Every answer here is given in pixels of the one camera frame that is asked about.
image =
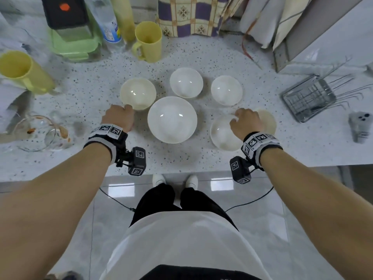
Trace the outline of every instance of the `green lid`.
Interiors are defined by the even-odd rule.
[[[68,58],[71,61],[82,61],[89,59],[89,53],[94,52],[102,44],[102,34],[94,19],[90,19],[93,37],[65,41],[53,29],[48,28],[50,37],[50,50],[55,54]]]

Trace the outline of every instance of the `yellow mug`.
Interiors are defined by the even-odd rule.
[[[0,74],[35,94],[45,94],[56,87],[52,77],[21,51],[10,50],[0,56]]]
[[[137,42],[132,53],[148,63],[155,63],[162,58],[162,30],[155,22],[141,22],[135,29]]]

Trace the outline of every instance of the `tile floor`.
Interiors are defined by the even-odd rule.
[[[337,167],[317,170],[340,180]],[[172,181],[176,191],[180,191],[187,176],[171,174],[166,175],[166,179]],[[260,171],[256,171],[246,185],[233,183],[230,177],[228,172],[199,173],[199,190],[226,210],[258,198],[272,187],[265,173]],[[139,178],[108,177],[102,188],[126,206],[136,207],[142,195],[152,187],[151,178],[150,175]],[[0,197],[17,186],[0,187]],[[274,190],[264,199],[234,208],[228,214],[256,250],[273,280],[342,280],[317,252]],[[74,270],[81,273],[85,280],[98,280],[132,216],[131,211],[99,191],[83,215],[66,252],[51,272]]]

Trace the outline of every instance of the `person's left arm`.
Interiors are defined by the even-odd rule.
[[[102,119],[128,132],[133,110],[113,105]],[[110,165],[92,143],[0,201],[0,279],[40,280],[64,253]]]

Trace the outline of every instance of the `bowl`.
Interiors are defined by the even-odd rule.
[[[217,103],[232,106],[241,100],[243,90],[241,84],[234,77],[220,76],[212,82],[211,94]]]
[[[183,67],[172,73],[170,85],[176,95],[182,98],[194,98],[203,89],[203,79],[198,71]]]
[[[242,141],[231,130],[230,121],[236,119],[233,115],[223,115],[215,119],[210,128],[213,144],[221,150],[236,151],[242,146]]]
[[[197,127],[197,114],[183,98],[169,96],[156,101],[148,113],[152,134],[165,143],[181,143],[191,137]]]
[[[153,104],[156,96],[156,88],[149,80],[131,78],[122,85],[119,98],[124,105],[129,104],[134,110],[144,110]]]
[[[264,133],[274,135],[277,128],[276,119],[267,110],[258,109],[255,110],[259,114],[259,118],[264,123]]]

